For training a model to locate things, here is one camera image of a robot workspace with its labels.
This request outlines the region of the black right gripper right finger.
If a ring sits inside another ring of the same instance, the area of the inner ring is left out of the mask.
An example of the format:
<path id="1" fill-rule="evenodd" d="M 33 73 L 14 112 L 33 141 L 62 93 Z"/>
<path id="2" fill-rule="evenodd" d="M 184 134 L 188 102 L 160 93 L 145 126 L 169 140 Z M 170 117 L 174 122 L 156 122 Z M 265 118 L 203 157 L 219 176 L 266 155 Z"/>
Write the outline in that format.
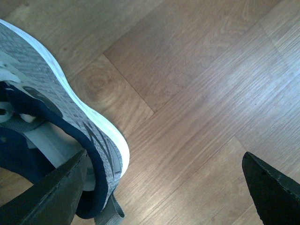
<path id="1" fill-rule="evenodd" d="M 300 223 L 300 184 L 246 152 L 242 170 L 259 218 L 264 225 Z"/>

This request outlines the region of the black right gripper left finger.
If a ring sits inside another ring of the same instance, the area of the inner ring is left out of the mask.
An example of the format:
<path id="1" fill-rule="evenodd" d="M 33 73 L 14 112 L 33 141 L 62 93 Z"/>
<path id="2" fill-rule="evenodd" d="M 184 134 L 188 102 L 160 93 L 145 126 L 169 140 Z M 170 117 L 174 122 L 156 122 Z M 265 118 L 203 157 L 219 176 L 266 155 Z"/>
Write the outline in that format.
<path id="1" fill-rule="evenodd" d="M 86 150 L 0 208 L 2 225 L 69 225 L 86 179 Z"/>

